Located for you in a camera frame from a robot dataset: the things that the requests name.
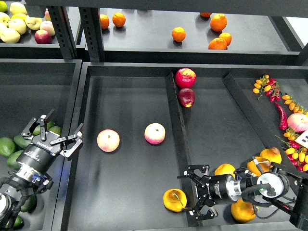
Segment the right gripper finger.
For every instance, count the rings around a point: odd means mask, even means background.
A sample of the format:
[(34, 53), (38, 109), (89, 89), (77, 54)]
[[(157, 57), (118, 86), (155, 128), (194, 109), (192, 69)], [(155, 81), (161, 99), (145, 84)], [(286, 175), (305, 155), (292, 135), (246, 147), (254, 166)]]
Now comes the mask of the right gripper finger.
[(209, 184), (209, 165), (188, 165), (177, 178), (190, 178), (196, 187), (205, 189)]
[[(189, 215), (194, 217), (196, 220), (208, 220), (218, 216), (218, 212), (213, 208), (214, 205), (215, 203), (213, 200), (208, 199), (207, 197), (200, 197), (194, 207), (186, 207), (181, 211), (188, 212)], [(209, 207), (206, 214), (201, 213), (204, 206)]]

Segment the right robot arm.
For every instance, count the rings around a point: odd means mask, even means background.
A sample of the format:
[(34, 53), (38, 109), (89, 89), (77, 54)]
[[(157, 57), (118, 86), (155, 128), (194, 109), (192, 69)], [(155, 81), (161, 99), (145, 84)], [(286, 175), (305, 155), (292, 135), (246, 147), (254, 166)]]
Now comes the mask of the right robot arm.
[(209, 165), (189, 165), (178, 178), (190, 178), (196, 187), (197, 202), (184, 211), (197, 221), (218, 216), (215, 205), (234, 204), (242, 199), (253, 206), (277, 207), (287, 213), (296, 228), (308, 229), (308, 179), (302, 172), (282, 164), (271, 163), (265, 172), (255, 157), (251, 161), (260, 176), (248, 169), (238, 168), (233, 174), (210, 176)]

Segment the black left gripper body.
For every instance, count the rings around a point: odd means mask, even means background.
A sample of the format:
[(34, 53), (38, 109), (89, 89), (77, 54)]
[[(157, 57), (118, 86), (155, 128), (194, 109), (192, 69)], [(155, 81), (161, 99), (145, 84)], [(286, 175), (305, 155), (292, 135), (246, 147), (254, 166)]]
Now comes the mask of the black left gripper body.
[(59, 143), (51, 145), (51, 141), (58, 138), (60, 138), (60, 136), (52, 131), (46, 134), (45, 141), (42, 141), (40, 136), (35, 136), (32, 142), (16, 159), (17, 163), (21, 167), (27, 165), (45, 175), (62, 150), (62, 146)]

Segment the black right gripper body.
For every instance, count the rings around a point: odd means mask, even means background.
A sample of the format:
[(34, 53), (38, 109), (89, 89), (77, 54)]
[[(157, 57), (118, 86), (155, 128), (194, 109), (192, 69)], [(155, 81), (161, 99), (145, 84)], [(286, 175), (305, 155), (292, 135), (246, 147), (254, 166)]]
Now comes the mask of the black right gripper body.
[(235, 178), (231, 174), (202, 176), (196, 183), (197, 205), (214, 206), (235, 203), (234, 182)]

